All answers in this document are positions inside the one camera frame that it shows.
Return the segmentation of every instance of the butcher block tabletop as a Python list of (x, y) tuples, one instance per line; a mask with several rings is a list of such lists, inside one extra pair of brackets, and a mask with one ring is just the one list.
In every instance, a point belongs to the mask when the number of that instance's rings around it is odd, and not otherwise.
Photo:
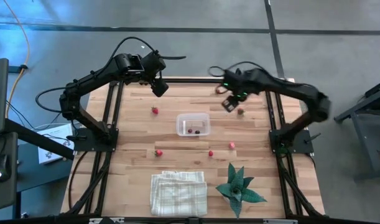
[[(215, 189), (226, 183), (228, 164), (238, 170), (245, 166), (245, 177), (254, 177), (249, 188), (262, 195), (267, 202), (243, 203), (240, 218), (284, 218), (277, 162), (271, 153), (270, 130), (266, 95), (251, 95), (240, 107), (242, 116), (235, 111), (227, 113), (221, 102), (228, 96), (215, 94), (216, 83), (169, 83), (163, 97), (157, 98), (149, 86), (137, 83), (124, 87), (118, 118), (118, 145), (109, 168), (104, 198), (103, 216), (152, 217), (150, 211), (150, 183), (152, 174), (163, 170), (203, 171), (208, 186), (209, 218), (235, 218), (229, 204)], [(105, 85), (90, 94), (87, 112), (96, 120), (103, 118), (108, 92)], [(291, 122), (300, 114), (299, 100), (281, 96), (285, 119)], [(114, 109), (112, 100), (110, 117)], [(151, 112), (152, 107), (159, 114)], [(183, 113), (207, 113), (211, 133), (207, 136), (180, 137), (176, 133), (176, 117)], [(230, 149), (229, 143), (235, 143)], [(155, 156), (160, 149), (163, 155)], [(79, 156), (75, 157), (72, 169)], [(72, 184), (73, 204), (86, 190), (95, 152), (89, 152), (78, 166)], [(295, 172), (299, 188), (309, 202), (324, 213), (317, 176), (309, 157), (294, 154)], [(94, 210), (98, 198), (97, 186), (93, 197)], [(289, 190), (292, 211), (294, 198)], [(68, 210), (68, 186), (62, 212)]]

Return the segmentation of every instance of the artificial plant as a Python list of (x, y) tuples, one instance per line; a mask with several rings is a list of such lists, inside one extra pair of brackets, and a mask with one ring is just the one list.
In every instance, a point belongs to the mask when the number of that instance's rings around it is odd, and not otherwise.
[(235, 172), (234, 166), (230, 163), (228, 165), (227, 184), (221, 184), (216, 187), (224, 197), (229, 199), (229, 205), (237, 218), (241, 213), (242, 201), (251, 203), (266, 202), (262, 196), (247, 188), (252, 180), (253, 177), (244, 178), (244, 167)]

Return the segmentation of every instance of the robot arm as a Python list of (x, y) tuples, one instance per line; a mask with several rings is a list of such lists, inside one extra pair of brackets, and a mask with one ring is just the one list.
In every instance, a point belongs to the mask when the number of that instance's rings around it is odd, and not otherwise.
[(223, 107), (228, 112), (233, 111), (239, 102), (244, 102), (249, 94), (258, 95), (261, 91), (272, 91), (305, 102), (308, 111), (294, 122), (286, 124), (278, 130), (277, 137), (281, 143), (290, 145), (299, 131), (312, 122), (322, 122), (329, 116), (330, 100), (314, 86), (274, 78), (262, 68), (254, 68), (244, 72), (237, 69), (235, 73), (224, 70), (223, 77), (221, 86), (232, 93), (222, 102)]
[(150, 85), (152, 92), (161, 97), (169, 88), (162, 77), (156, 78), (158, 72), (166, 67), (164, 59), (158, 51), (152, 51), (142, 58), (140, 55), (118, 54), (104, 68), (68, 83), (60, 96), (60, 107), (64, 118), (77, 120), (98, 139), (109, 141), (111, 135), (107, 124), (95, 120), (80, 105), (80, 98), (91, 91), (113, 81), (123, 81), (125, 84), (139, 82)]

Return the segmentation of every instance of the checkered dish towel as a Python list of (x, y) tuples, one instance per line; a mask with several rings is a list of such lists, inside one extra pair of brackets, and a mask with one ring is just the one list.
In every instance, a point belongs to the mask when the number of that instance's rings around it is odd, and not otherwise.
[(203, 172), (167, 172), (151, 180), (151, 214), (189, 217), (207, 214)]

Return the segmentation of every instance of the clear plastic container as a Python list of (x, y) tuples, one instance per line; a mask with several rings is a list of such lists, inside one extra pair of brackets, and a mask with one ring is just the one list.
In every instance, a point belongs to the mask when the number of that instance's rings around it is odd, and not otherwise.
[(179, 136), (206, 136), (210, 134), (210, 119), (206, 113), (179, 114), (176, 119)]

